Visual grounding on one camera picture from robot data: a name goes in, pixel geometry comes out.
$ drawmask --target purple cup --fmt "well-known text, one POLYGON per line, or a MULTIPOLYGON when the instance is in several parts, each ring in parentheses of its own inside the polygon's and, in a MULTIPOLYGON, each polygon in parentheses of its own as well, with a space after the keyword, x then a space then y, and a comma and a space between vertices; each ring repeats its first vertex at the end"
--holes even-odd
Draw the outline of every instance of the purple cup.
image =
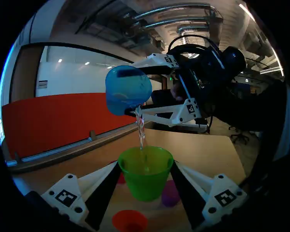
POLYGON ((166 207, 174 207, 180 199, 174 180, 167 181, 161 195, 163 205, 166 207))

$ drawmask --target blue cup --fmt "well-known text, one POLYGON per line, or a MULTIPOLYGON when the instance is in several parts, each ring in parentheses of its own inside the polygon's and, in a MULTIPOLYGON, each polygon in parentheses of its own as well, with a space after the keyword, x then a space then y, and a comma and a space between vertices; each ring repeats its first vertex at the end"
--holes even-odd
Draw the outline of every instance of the blue cup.
POLYGON ((121 65, 112 68, 105 79, 106 104, 115 115, 146 102, 152 94, 152 84, 140 69, 121 65))

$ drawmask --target ceiling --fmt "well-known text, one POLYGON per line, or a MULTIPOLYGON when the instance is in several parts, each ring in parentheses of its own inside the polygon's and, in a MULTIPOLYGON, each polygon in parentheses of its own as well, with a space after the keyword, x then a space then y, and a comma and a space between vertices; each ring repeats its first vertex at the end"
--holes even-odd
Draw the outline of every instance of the ceiling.
MULTIPOLYGON (((151 53, 166 53, 170 42, 181 34, 179 28, 185 26, 208 26, 208 29, 186 30, 183 34, 198 34, 216 39, 219 49, 228 46, 239 48, 247 60, 248 68, 255 70, 254 75, 262 69, 278 66, 270 45, 256 23, 246 14, 239 4, 240 0, 68 0, 60 13, 58 25, 71 24, 72 33, 87 34, 116 43, 135 54, 147 56, 151 53), (159 7, 179 4, 206 3, 214 8, 212 11, 200 8, 179 8, 159 14, 152 14, 142 20, 134 20, 135 15, 159 7), (187 20, 152 28, 149 24, 169 19, 187 19, 204 17, 206 22, 187 20), (215 25, 212 19, 221 23, 215 25)), ((179 39, 174 46, 183 43, 205 45, 202 38, 188 37, 179 39)), ((273 72, 274 78, 281 79, 279 72, 273 72)))

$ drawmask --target white wall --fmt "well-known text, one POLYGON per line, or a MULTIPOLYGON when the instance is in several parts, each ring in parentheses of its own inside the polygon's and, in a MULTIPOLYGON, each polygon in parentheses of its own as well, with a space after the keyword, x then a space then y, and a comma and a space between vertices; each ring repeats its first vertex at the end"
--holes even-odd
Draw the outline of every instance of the white wall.
POLYGON ((41 57, 36 96, 104 93, 105 78, 111 70, 108 67, 118 65, 129 65, 129 63, 92 51, 49 46, 44 49, 41 57), (47 88, 39 89, 38 82, 43 80, 48 81, 47 88))
POLYGON ((40 63, 38 81, 47 80, 46 89, 37 89, 36 96, 74 93, 104 93, 109 69, 72 63, 40 63))

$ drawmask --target green cup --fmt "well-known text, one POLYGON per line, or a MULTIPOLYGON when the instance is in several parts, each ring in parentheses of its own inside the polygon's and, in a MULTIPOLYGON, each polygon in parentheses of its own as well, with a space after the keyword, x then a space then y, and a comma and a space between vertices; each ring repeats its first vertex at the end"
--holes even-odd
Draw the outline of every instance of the green cup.
POLYGON ((139 201, 153 201, 163 191, 173 156, 160 147, 133 147, 119 156, 118 163, 132 195, 139 201))

